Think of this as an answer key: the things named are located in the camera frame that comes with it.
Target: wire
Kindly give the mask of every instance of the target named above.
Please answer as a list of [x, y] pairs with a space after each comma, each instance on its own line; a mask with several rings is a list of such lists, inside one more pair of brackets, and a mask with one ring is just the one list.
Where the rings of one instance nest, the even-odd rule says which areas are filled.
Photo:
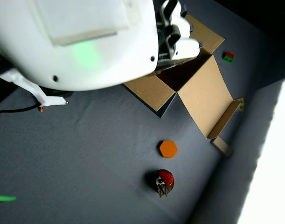
[[0, 114], [2, 113], [19, 113], [19, 112], [25, 112], [25, 111], [30, 111], [33, 110], [35, 108], [38, 108], [39, 106], [41, 106], [41, 104], [39, 102], [37, 102], [35, 105], [33, 106], [29, 106], [29, 107], [25, 107], [25, 108], [21, 108], [21, 109], [14, 109], [14, 110], [1, 110]]

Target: open cardboard box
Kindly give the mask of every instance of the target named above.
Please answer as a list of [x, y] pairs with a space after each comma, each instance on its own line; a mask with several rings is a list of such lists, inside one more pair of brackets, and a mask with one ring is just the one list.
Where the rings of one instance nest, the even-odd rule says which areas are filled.
[[125, 86], [159, 116], [176, 93], [198, 128], [207, 139], [216, 138], [240, 105], [233, 100], [212, 53], [224, 41], [222, 37], [192, 16], [192, 38], [202, 42], [199, 56], [173, 68], [125, 83]]

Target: bright white light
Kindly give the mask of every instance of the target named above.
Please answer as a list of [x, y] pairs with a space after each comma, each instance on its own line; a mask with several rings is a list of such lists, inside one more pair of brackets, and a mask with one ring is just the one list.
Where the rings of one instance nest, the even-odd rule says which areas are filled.
[[239, 224], [285, 224], [285, 82]]

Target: orange hexagon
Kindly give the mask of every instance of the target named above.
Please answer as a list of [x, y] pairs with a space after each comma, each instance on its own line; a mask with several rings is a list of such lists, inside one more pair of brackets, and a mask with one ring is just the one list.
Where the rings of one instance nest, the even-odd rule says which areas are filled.
[[163, 157], [174, 158], [175, 154], [178, 151], [174, 141], [164, 140], [159, 147], [159, 150]]

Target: white bracket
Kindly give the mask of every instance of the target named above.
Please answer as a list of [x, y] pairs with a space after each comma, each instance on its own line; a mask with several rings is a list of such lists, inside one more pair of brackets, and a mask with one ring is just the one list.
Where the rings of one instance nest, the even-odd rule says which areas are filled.
[[17, 69], [11, 69], [0, 75], [3, 80], [14, 83], [17, 86], [31, 92], [42, 106], [65, 105], [67, 101], [63, 97], [49, 97], [41, 88], [26, 79]]

